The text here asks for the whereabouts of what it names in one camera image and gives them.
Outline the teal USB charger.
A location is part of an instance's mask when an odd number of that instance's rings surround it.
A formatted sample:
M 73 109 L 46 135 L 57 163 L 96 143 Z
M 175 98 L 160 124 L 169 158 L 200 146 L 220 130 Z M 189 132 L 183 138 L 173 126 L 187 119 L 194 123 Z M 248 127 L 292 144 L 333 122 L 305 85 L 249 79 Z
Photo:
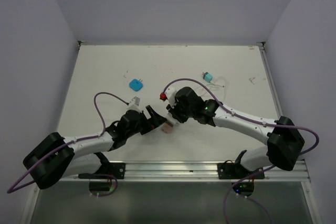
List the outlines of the teal USB charger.
M 213 80 L 213 76 L 209 72 L 203 72 L 202 73 L 202 78 L 205 80 L 207 83 L 211 83 Z

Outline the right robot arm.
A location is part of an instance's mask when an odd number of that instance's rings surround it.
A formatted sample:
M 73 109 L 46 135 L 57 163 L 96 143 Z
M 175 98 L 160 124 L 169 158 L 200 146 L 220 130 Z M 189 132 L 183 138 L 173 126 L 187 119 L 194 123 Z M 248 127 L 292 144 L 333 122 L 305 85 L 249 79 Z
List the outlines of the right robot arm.
M 166 109 L 179 123 L 192 118 L 199 124 L 234 130 L 261 142 L 262 147 L 241 151 L 234 163 L 228 166 L 228 171 L 240 178 L 271 165 L 291 171 L 304 146 L 303 137 L 292 120 L 284 116 L 278 120 L 258 121 L 255 116 L 232 108 L 225 109 L 215 99 L 203 100 L 190 87 L 179 90 L 167 88 L 160 94 L 160 99 L 168 101 Z

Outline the brown USB charger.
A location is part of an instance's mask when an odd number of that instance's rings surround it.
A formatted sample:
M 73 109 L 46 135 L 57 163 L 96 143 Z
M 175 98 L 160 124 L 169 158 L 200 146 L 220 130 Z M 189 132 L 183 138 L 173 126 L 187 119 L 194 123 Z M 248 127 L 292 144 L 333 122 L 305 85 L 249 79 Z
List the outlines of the brown USB charger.
M 161 130 L 165 133 L 165 134 L 169 134 L 173 131 L 173 125 L 169 122 L 166 122 L 162 125 Z

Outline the blue plug adapter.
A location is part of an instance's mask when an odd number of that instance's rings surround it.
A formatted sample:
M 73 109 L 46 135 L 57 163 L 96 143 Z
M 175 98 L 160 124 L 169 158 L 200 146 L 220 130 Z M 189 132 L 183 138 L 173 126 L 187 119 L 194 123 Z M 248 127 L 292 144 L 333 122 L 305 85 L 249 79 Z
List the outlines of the blue plug adapter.
M 141 79 L 133 79 L 129 82 L 129 87 L 135 91 L 138 92 L 143 88 L 143 83 Z

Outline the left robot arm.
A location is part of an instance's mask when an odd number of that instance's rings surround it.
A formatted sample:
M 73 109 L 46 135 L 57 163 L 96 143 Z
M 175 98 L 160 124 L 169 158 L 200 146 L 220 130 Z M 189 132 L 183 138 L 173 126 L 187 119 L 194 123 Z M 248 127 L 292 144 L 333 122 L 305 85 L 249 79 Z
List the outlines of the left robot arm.
M 146 106 L 142 111 L 127 110 L 120 120 L 107 127 L 101 136 L 62 137 L 49 134 L 23 160 L 23 165 L 40 189 L 47 189 L 61 178 L 76 174 L 94 174 L 104 178 L 109 172 L 104 152 L 114 151 L 126 144 L 128 138 L 145 135 L 167 119 Z

